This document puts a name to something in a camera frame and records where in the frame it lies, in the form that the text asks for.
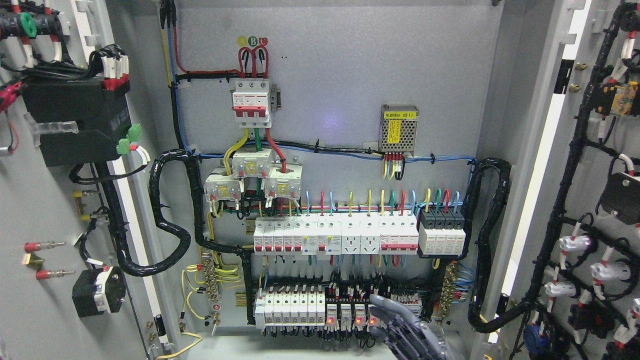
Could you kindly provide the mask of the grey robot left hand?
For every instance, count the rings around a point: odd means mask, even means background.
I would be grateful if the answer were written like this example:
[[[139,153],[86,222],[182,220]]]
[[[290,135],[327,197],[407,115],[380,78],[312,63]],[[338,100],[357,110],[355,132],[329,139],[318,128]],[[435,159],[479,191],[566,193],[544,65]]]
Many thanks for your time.
[[[369,296],[369,304],[369,313],[378,319],[369,332],[398,360],[449,359],[445,344],[406,305],[377,294]]]

